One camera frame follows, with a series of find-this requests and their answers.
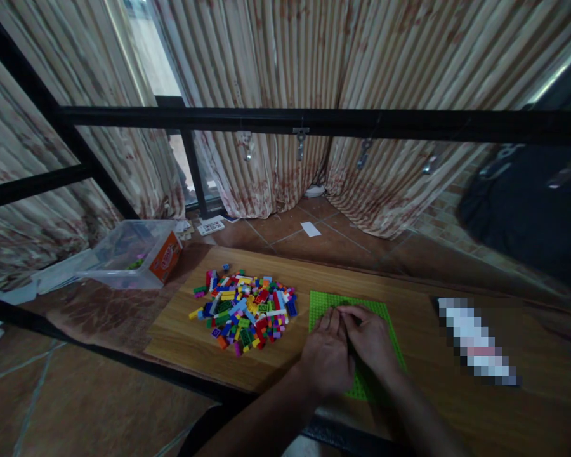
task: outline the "striped curtain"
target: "striped curtain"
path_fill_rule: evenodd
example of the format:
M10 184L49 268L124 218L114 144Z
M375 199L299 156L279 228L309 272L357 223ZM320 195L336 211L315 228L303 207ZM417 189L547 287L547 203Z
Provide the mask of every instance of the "striped curtain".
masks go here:
M571 52L571 0L152 0L152 11L191 107L519 109ZM231 215L285 211L322 180L335 207L381 237L486 153L383 140L359 171L354 138L307 140L302 162L293 136L196 140ZM422 175L430 156L438 166Z
M156 106L122 2L0 0L0 22L60 105ZM78 130L140 217L184 215L164 130Z
M0 62L0 184L76 165ZM94 244L121 219L92 180L0 207L0 288Z
M0 0L0 22L60 104L155 103L120 2ZM163 130L79 130L142 218L184 215ZM0 183L74 164L0 62ZM0 207L0 288L94 246L120 219L92 180Z

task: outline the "green baseplate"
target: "green baseplate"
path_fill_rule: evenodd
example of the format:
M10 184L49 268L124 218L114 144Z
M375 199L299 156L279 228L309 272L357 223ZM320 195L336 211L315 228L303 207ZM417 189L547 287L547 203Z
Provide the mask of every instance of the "green baseplate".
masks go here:
M400 367L406 371L406 363L404 362L404 357L402 357L398 339L395 336L395 330L393 329L391 319L389 318L389 313L387 312L387 306L385 306L384 303L379 301L360 300L359 298L351 298L341 295L327 294L324 292L311 291L311 300L309 306L309 332L313 330L317 319L322 317L328 308L336 308L337 306L354 305L358 303L366 306L369 310L377 313L387 321L389 324L389 336L391 337L391 342L393 344L393 348L395 349L395 353L398 356ZM368 367L365 366L357 356L355 356L355 362L356 368L353 388L345 393L345 395L354 399L369 401L372 403L388 403L389 400L386 398L384 390L380 387L377 379L374 377Z

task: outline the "wooden table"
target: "wooden table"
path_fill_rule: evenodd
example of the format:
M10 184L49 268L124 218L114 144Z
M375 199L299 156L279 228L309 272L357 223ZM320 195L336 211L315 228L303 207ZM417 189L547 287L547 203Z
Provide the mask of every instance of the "wooden table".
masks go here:
M291 319L284 337L241 358L235 357L233 348L220 350L205 325L188 318L203 302L192 290L205 284L207 270L224 263L247 275L270 275L295 287L298 295L299 315ZM461 292L214 247L152 325L153 340L145 352L198 376L263 392L298 360L308 334L311 290L384 302L412 379L475 453L571 454L571 359L512 300L474 297L483 319L496 329L497 344L522 376L522 387L481 385L478 378L463 373L430 302L430 295L465 296ZM341 397L322 406L318 414L380 437L401 439L393 413L367 402Z

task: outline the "black metal frame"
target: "black metal frame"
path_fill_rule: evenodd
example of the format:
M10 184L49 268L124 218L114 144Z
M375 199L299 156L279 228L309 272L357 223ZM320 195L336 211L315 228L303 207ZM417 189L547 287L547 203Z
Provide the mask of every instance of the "black metal frame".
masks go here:
M306 127L310 129L309 135L571 145L571 112L563 111L198 109L186 108L178 97L157 97L156 108L62 107L1 24L0 61L81 162L80 165L1 184L0 206L64 185L94 179L124 217L138 218L133 207L76 129L78 125L162 128L170 135L179 131L199 200L198 207L203 217L213 214L207 207L209 202L204 198L205 187L197 164L193 130L292 135L294 128ZM571 94L571 88L564 92ZM562 108L562 105L551 102L539 109ZM255 398L252 394L245 394L159 364L107 348L83 344L57 329L45 317L20 307L12 307L2 301L0 321L84 347L235 408L243 408ZM313 419L303 434L352 454L407 453L407 449L392 442L318 417Z

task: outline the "plastic storage box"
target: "plastic storage box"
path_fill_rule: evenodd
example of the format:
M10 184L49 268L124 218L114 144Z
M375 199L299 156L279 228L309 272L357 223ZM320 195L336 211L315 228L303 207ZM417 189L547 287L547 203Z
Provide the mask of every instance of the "plastic storage box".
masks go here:
M114 289L160 289L180 257L172 220L124 220L81 262L75 274Z

